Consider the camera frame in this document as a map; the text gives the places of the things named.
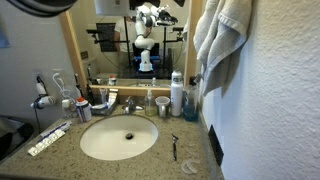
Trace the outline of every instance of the wooden mirror frame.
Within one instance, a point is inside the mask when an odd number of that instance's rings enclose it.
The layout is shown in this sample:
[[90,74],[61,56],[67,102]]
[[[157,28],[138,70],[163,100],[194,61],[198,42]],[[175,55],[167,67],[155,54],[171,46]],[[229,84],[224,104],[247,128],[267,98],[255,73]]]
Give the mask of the wooden mirror frame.
[[[184,86],[188,84],[190,76],[195,75],[196,70],[199,70],[199,64],[196,62],[196,51],[193,45],[193,36],[198,20],[202,13],[202,0],[190,0],[189,9],[189,31],[187,41],[187,54],[185,59],[184,69]],[[76,35],[71,23],[70,12],[66,11],[59,15],[61,28],[65,38],[66,46],[69,52],[71,64],[75,73],[78,73],[79,84],[82,89],[85,89],[87,80],[81,63],[80,50],[77,45]],[[130,96],[145,96],[148,87],[129,87],[129,86],[97,86],[90,85],[95,92],[98,92],[99,88],[115,88],[119,89],[119,95]],[[170,88],[152,88],[152,92],[155,96],[170,96]]]

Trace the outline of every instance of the sink drain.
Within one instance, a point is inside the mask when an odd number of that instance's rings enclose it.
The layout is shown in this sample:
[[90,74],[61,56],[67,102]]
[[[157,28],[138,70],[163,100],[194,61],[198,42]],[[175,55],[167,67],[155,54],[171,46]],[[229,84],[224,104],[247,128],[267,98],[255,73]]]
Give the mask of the sink drain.
[[127,140],[131,140],[131,139],[133,139],[133,134],[132,133],[128,133],[127,135],[126,135],[126,139]]

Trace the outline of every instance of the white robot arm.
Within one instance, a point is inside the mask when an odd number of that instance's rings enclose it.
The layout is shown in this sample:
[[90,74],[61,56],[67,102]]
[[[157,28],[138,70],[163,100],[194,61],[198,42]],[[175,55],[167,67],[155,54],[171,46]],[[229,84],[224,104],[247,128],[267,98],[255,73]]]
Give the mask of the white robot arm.
[[168,6],[155,7],[152,6],[151,10],[145,6],[139,6],[137,8],[136,15],[136,31],[137,39],[135,41],[135,46],[139,49],[144,49],[141,53],[141,63],[139,71],[149,72],[152,71],[152,64],[150,63],[150,51],[154,46],[154,40],[147,38],[146,27],[151,28],[155,26],[169,26],[175,24],[178,20],[166,11]]

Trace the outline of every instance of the cup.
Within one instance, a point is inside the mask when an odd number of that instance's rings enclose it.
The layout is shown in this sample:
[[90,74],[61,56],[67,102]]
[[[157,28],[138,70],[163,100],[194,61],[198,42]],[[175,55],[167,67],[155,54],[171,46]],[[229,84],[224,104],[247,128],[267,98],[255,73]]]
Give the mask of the cup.
[[157,114],[159,117],[164,118],[167,117],[169,114],[169,104],[170,99],[166,96],[159,96],[156,98],[157,104]]

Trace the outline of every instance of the speckled countertop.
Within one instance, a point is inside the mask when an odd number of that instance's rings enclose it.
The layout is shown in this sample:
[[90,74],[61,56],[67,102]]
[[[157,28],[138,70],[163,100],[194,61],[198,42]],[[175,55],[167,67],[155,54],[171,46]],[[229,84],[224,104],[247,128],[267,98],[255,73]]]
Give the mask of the speckled countertop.
[[[118,105],[113,115],[121,114]],[[144,111],[135,115],[145,116]],[[80,148],[80,138],[90,125],[101,120],[94,116],[87,123],[73,125],[58,141],[54,142],[35,157],[27,154],[29,145],[0,165],[0,174],[18,177],[38,177],[53,179],[214,179],[211,177],[198,123],[186,122],[182,118],[148,118],[159,130],[156,143],[146,152],[120,161],[97,160],[86,155]],[[60,119],[52,127],[62,123]],[[179,137],[177,143],[178,160],[173,161],[172,135]],[[181,163],[186,159],[199,159],[200,164],[193,164],[197,174],[188,175],[181,170]]]

